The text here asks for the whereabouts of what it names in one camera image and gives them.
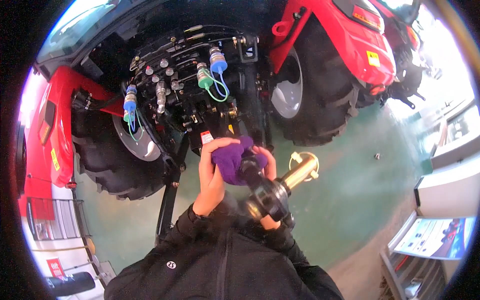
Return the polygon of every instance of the warning sticker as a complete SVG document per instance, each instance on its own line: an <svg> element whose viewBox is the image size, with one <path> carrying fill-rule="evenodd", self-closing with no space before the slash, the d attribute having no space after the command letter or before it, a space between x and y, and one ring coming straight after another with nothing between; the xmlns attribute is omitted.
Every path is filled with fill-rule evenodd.
<svg viewBox="0 0 480 300"><path fill-rule="evenodd" d="M367 51L368 64L375 67L380 67L380 59L375 52Z"/></svg>
<svg viewBox="0 0 480 300"><path fill-rule="evenodd" d="M53 166L55 167L55 171L58 171L60 169L59 161L57 160L57 155L55 154L55 148L52 148L52 161L53 161Z"/></svg>
<svg viewBox="0 0 480 300"><path fill-rule="evenodd" d="M200 137L202 138L202 145L213 141L213 136L209 131L202 132Z"/></svg>

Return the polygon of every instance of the red fender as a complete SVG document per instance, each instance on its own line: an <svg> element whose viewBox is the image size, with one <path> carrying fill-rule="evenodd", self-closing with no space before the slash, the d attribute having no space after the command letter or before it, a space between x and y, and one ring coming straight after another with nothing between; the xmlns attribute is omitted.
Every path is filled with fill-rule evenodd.
<svg viewBox="0 0 480 300"><path fill-rule="evenodd" d="M27 142L27 159L28 143L39 144L41 146L41 136L44 131L38 127L38 115L42 110L44 103L50 101L55 105L54 121L50 134L47 136L46 142L40 149L43 150L43 165L40 168L47 169L47 176L53 184L58 187L64 187L72 180L73 174L73 145L72 145L72 94L74 90L83 88L92 94L92 98L107 101L114 94L105 91L105 89L95 83L93 80L84 77L75 72L68 66L60 66L50 79L42 98L36 100L36 115L33 117L32 130L35 131L35 141ZM103 109L108 113L123 117L122 101L119 100L115 104Z"/></svg>
<svg viewBox="0 0 480 300"><path fill-rule="evenodd" d="M298 21L291 37L270 51L275 73L280 70L289 50L313 12L355 77L373 85L390 85L393 82L396 74L395 60L386 38L383 34L349 19L332 3L332 0L289 0L282 22L272 28L275 35L274 45L279 45L285 39L294 24L292 15L298 13L301 7L305 7L307 11ZM377 54L379 64L372 63L368 53Z"/></svg>

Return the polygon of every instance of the tractor cab window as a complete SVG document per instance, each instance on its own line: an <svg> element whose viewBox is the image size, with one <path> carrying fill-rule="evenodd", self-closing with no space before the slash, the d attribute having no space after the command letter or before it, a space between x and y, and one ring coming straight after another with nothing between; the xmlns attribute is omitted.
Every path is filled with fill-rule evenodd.
<svg viewBox="0 0 480 300"><path fill-rule="evenodd" d="M411 24L417 18L419 0L380 0L401 21Z"/></svg>
<svg viewBox="0 0 480 300"><path fill-rule="evenodd" d="M142 1L76 0L47 36L38 53L37 62L74 53L111 21L140 2Z"/></svg>

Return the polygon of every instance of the black jacket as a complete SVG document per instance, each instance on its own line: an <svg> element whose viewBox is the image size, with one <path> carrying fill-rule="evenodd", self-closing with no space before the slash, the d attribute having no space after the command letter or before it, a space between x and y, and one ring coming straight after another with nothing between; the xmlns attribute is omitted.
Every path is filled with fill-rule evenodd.
<svg viewBox="0 0 480 300"><path fill-rule="evenodd" d="M286 226L247 233L211 220L190 206L159 245L108 284L105 299L343 299Z"/></svg>

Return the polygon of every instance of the red banner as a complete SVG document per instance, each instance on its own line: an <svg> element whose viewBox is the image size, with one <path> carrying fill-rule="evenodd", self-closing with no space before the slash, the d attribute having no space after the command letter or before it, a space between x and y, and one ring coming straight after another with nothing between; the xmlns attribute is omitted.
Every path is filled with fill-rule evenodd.
<svg viewBox="0 0 480 300"><path fill-rule="evenodd" d="M65 276L58 258L47 259L47 264L53 277Z"/></svg>

